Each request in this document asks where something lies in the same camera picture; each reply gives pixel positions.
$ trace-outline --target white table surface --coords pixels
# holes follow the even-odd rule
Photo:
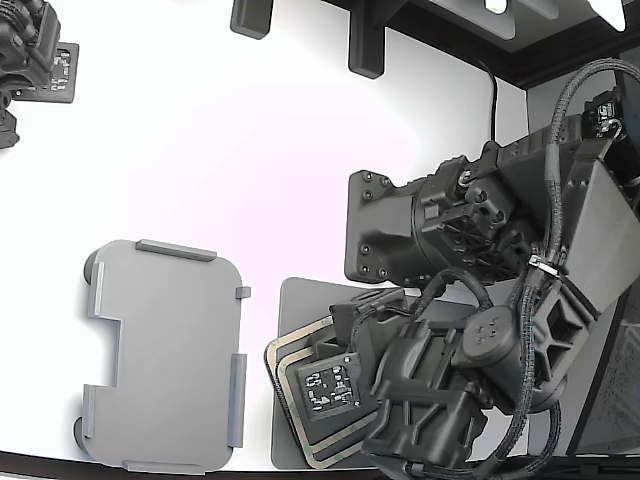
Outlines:
[[[275,3],[256,42],[230,32],[231,0],[54,2],[62,40],[81,44],[76,101],[12,104],[22,140],[0,153],[1,451],[87,460],[71,429],[83,385],[113,384],[115,329],[86,318],[82,267],[111,240],[147,238],[215,250],[253,287],[245,448],[225,468],[273,469],[262,354],[283,280],[346,283],[349,175],[402,184],[478,156],[483,72],[389,32],[372,82],[346,68],[346,12]],[[527,133],[525,93],[500,92],[507,143]]]

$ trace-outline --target cable connector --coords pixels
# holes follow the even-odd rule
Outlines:
[[[544,273],[547,273],[552,277],[562,279],[562,274],[560,273],[560,271],[553,268],[553,266],[547,263],[546,260],[540,255],[531,255],[531,258],[529,259],[529,265],[537,268],[538,270],[542,270]]]

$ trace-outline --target bolt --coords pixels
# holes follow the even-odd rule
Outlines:
[[[461,187],[464,187],[470,178],[471,178],[471,170],[465,170],[460,175],[460,178],[458,178],[458,185],[460,185]]]

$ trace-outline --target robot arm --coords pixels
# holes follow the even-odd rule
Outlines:
[[[624,118],[613,115],[621,117],[619,93],[597,100],[563,125],[561,267],[531,249],[543,240],[549,209],[542,181],[549,128],[505,148],[489,143],[478,161],[450,160],[405,187],[372,172],[352,175],[347,277],[424,289],[370,390],[380,410],[363,452],[392,478],[425,475],[425,467],[461,468],[486,423],[482,410],[495,405],[514,413],[524,388],[522,312],[519,305],[489,305],[482,283],[520,276],[516,298],[527,271],[544,276],[528,301],[535,305],[535,364],[527,413],[537,413],[557,403],[599,315],[640,275],[637,186],[624,187],[639,156],[621,127]],[[605,111],[610,118],[598,117]],[[429,317],[425,308],[447,279],[474,292],[473,315]]]
[[[640,81],[635,67],[594,62],[549,127],[506,147],[489,142],[474,162],[454,158],[402,187],[374,172],[351,176],[345,274],[399,288],[333,305],[330,317],[271,344],[274,385],[310,465],[360,450],[397,480],[493,478],[526,416],[545,410],[543,455],[501,478],[531,476],[550,458],[569,367],[640,276],[640,135],[622,95],[564,115],[571,92],[608,68]],[[485,285],[504,280],[516,280],[513,292],[494,305]],[[454,281],[477,307],[443,310],[435,299]],[[276,350],[295,341],[307,348],[278,364]],[[487,460],[467,464],[493,407],[512,415],[509,431]],[[336,433],[326,436],[319,424],[329,421]]]

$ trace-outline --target black shelf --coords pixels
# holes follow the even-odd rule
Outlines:
[[[385,27],[474,66],[484,63],[496,76],[523,89],[640,46],[640,2],[625,5],[625,32],[597,17],[510,53],[409,0],[323,1],[351,13],[349,69],[368,78],[384,73]],[[272,11],[273,0],[235,0],[231,29],[263,38],[269,33]]]

